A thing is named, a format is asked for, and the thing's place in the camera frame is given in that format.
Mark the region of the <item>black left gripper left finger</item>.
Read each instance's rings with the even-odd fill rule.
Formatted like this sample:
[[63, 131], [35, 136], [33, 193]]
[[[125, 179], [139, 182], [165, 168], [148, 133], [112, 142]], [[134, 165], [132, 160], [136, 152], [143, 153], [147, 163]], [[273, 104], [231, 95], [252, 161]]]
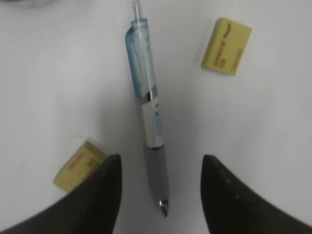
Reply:
[[110, 155], [57, 203], [4, 234], [111, 234], [121, 204], [121, 157]]

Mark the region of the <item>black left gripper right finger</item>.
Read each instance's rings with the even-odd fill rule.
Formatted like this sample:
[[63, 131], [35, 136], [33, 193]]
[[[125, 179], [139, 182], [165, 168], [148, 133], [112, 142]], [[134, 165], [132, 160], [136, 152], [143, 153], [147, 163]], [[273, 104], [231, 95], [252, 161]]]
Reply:
[[310, 234], [311, 226], [255, 193], [217, 157], [202, 161], [200, 195], [211, 234]]

